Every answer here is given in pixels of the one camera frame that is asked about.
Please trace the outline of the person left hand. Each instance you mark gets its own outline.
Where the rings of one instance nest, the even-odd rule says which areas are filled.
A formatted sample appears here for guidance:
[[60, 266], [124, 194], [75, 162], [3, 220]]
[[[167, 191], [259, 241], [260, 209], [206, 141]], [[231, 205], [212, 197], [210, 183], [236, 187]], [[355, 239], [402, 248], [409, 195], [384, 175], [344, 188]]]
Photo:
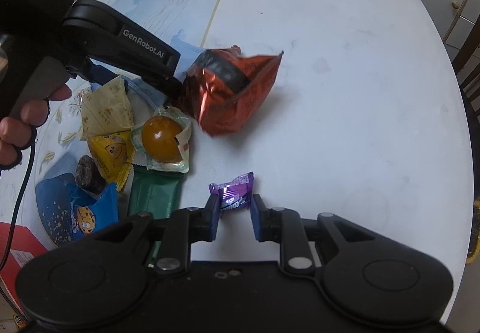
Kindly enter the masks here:
[[20, 161], [18, 149], [26, 148], [33, 136], [33, 128], [40, 127], [50, 113], [50, 101], [63, 101], [72, 95], [66, 84], [57, 88], [46, 100], [26, 102], [19, 118], [1, 120], [1, 167], [10, 169]]

